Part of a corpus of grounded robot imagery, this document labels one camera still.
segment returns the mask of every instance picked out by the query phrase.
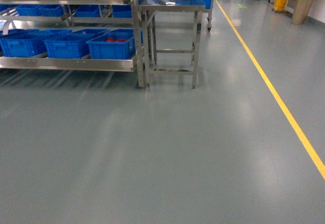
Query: metal rack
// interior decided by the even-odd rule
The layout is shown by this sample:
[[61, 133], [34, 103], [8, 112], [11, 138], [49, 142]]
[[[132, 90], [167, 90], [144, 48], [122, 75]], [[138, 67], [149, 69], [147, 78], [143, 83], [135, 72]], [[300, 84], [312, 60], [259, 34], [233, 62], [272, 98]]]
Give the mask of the metal rack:
[[[54, 59], [48, 58], [47, 54], [41, 54], [29, 58], [3, 57], [0, 56], [0, 68], [7, 69], [53, 69], [53, 70], [89, 70], [89, 71], [120, 71], [132, 72], [138, 71], [138, 82], [140, 87], [144, 87], [145, 75], [143, 65], [143, 50], [141, 44], [141, 30], [139, 20], [138, 0], [0, 0], [0, 4], [54, 4], [54, 5], [131, 5], [132, 18], [85, 18], [80, 21], [91, 23], [114, 23], [114, 24], [132, 24], [135, 33], [136, 54], [131, 59], [126, 60], [97, 60], [89, 56], [81, 59]], [[68, 20], [68, 15], [64, 17], [21, 17], [17, 16], [12, 10], [11, 13], [5, 13], [1, 20], [7, 20], [4, 26], [6, 34], [9, 24], [13, 20], [22, 21], [63, 21]]]

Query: table leg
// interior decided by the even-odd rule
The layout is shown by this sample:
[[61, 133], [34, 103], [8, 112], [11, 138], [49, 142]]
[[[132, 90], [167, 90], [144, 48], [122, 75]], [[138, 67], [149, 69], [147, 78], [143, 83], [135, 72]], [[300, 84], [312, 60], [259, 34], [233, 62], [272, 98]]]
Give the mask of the table leg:
[[143, 31], [143, 46], [144, 46], [144, 64], [146, 71], [147, 86], [150, 86], [150, 62], [149, 62], [149, 33], [148, 33], [148, 11], [142, 13], [142, 31]]
[[202, 27], [202, 12], [195, 12], [194, 14], [194, 25], [197, 24], [197, 32], [194, 41], [194, 61], [193, 61], [193, 80], [192, 87], [195, 88], [198, 76], [198, 63], [199, 63], [199, 50], [200, 50], [200, 39], [201, 39], [201, 27]]
[[155, 13], [152, 17], [152, 42], [153, 42], [153, 60], [154, 64], [157, 65], [157, 41], [156, 41], [156, 24], [155, 24]]

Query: metal cart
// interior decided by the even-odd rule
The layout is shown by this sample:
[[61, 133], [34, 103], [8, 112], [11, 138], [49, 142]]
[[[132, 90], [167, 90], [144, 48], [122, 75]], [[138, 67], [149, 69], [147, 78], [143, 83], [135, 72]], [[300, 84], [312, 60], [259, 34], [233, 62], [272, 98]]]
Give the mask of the metal cart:
[[89, 56], [81, 59], [56, 59], [48, 58], [47, 53], [37, 55], [35, 57], [17, 58], [4, 57], [0, 54], [0, 68], [7, 69], [53, 69], [53, 70], [88, 70], [88, 71], [119, 71], [133, 72], [138, 71], [138, 82], [140, 87], [146, 85], [144, 65], [143, 65], [143, 50], [141, 44], [141, 30], [139, 20], [138, 0], [0, 0], [0, 4], [54, 4], [54, 5], [131, 5], [132, 18], [86, 18], [80, 19], [71, 17], [71, 9], [69, 14], [64, 13], [63, 17], [22, 17], [17, 16], [12, 9], [11, 12], [0, 13], [0, 20], [7, 20], [4, 26], [4, 34], [7, 33], [9, 24], [13, 20], [21, 21], [42, 21], [50, 20], [59, 22], [69, 20], [76, 22], [91, 22], [91, 23], [114, 23], [132, 24], [135, 33], [136, 54], [126, 60], [102, 60], [91, 59]]
[[[178, 5], [177, 2], [187, 1], [192, 4]], [[198, 74], [199, 49], [201, 38], [201, 23], [202, 12], [205, 10], [203, 0], [144, 0], [140, 6], [142, 11], [142, 30], [144, 36], [144, 61], [146, 67], [147, 86], [150, 87], [150, 74], [178, 74], [178, 75], [192, 75], [192, 87], [195, 88]], [[158, 50], [156, 47], [156, 32], [155, 32], [155, 15], [160, 12], [193, 12], [193, 41], [192, 49], [176, 50], [176, 49], [162, 49]], [[191, 54], [191, 69], [189, 70], [173, 70], [161, 69], [157, 66], [157, 53], [181, 53]]]

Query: shelf leg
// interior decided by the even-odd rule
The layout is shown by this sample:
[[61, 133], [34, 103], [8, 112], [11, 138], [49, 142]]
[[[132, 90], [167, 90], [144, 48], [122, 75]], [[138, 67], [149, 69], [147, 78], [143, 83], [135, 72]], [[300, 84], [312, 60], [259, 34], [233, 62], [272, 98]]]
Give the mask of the shelf leg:
[[210, 31], [211, 30], [211, 23], [212, 23], [212, 10], [213, 10], [213, 4], [214, 4], [214, 0], [211, 0], [211, 6], [210, 6], [210, 10], [209, 10], [209, 13], [208, 13], [208, 30]]
[[202, 12], [195, 12], [194, 13], [194, 25], [196, 25], [196, 35], [194, 41], [194, 60], [193, 60], [193, 80], [192, 86], [195, 88], [197, 83], [197, 76], [198, 76], [198, 64], [199, 64], [199, 50], [200, 50], [200, 40], [201, 40], [201, 27], [202, 27]]
[[148, 12], [142, 13], [142, 31], [143, 31], [143, 46], [144, 46], [144, 64], [146, 69], [147, 84], [150, 84], [150, 64], [149, 64], [149, 32], [147, 28], [148, 24]]
[[144, 88], [146, 86], [146, 76], [144, 74], [144, 66], [143, 66], [140, 20], [138, 18], [138, 14], [139, 14], [138, 0], [131, 0], [131, 11], [132, 11], [134, 38], [136, 42], [138, 82], [139, 82], [139, 87]]
[[148, 51], [149, 51], [149, 62], [152, 63], [152, 22], [147, 27], [148, 31]]
[[156, 24], [155, 24], [155, 13], [152, 17], [152, 42], [153, 42], [153, 60], [154, 64], [157, 65], [157, 42], [156, 42]]

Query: metal frame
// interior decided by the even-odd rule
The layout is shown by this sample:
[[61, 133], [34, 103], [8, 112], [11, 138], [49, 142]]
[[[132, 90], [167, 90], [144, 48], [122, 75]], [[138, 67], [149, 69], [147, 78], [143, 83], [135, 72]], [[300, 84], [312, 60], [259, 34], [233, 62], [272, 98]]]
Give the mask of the metal frame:
[[[126, 60], [98, 60], [83, 57], [81, 59], [52, 59], [47, 58], [47, 54], [41, 54], [31, 58], [21, 57], [0, 57], [0, 69], [53, 69], [53, 70], [89, 70], [89, 71], [138, 71], [138, 82], [140, 87], [144, 87], [146, 77], [144, 76], [143, 51], [141, 44], [141, 30], [139, 20], [138, 0], [0, 0], [0, 4], [58, 4], [58, 5], [131, 5], [132, 18], [73, 18], [74, 22], [83, 23], [114, 23], [133, 24], [136, 41], [136, 54], [131, 59]], [[7, 20], [6, 31], [13, 20], [24, 21], [62, 21], [61, 18], [51, 17], [19, 17], [5, 13], [1, 20]]]
[[[176, 74], [176, 75], [192, 75], [192, 88], [194, 89], [197, 82], [198, 63], [199, 63], [199, 50], [202, 29], [202, 12], [204, 6], [156, 6], [156, 5], [140, 5], [142, 10], [142, 30], [144, 36], [144, 62], [145, 74], [147, 77], [147, 86], [150, 87], [150, 74]], [[158, 50], [156, 47], [156, 34], [155, 34], [155, 14], [156, 12], [193, 12], [193, 41], [191, 50], [180, 49], [163, 49]], [[181, 53], [192, 54], [190, 70], [184, 69], [161, 69], [157, 66], [157, 53]]]

